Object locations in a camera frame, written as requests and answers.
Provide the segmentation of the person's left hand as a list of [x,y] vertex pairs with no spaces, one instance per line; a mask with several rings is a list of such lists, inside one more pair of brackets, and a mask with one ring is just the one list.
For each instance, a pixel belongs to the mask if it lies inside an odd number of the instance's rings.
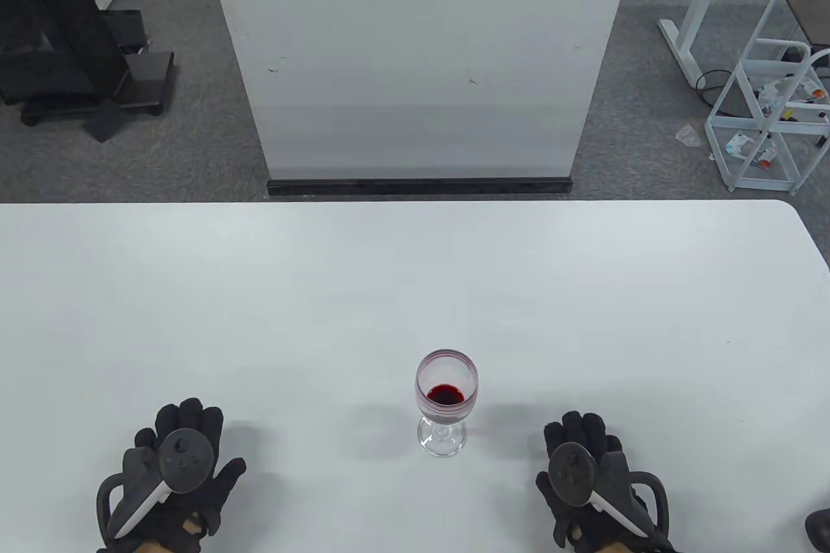
[[215,455],[207,479],[195,491],[172,495],[157,504],[123,538],[104,538],[100,552],[170,551],[200,552],[207,536],[214,536],[220,527],[220,512],[238,479],[246,473],[243,458],[231,459],[217,468],[220,435],[224,414],[217,406],[204,407],[196,397],[180,405],[164,405],[155,417],[153,427],[140,429],[134,435],[134,448],[144,453],[157,453],[172,432],[181,428],[195,429],[210,442]]

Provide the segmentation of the person's right hand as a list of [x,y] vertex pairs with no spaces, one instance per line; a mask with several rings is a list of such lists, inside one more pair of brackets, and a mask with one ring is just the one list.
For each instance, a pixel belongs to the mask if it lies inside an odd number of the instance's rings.
[[543,427],[549,459],[536,487],[554,517],[560,549],[672,552],[664,485],[628,466],[618,437],[594,413],[570,411]]

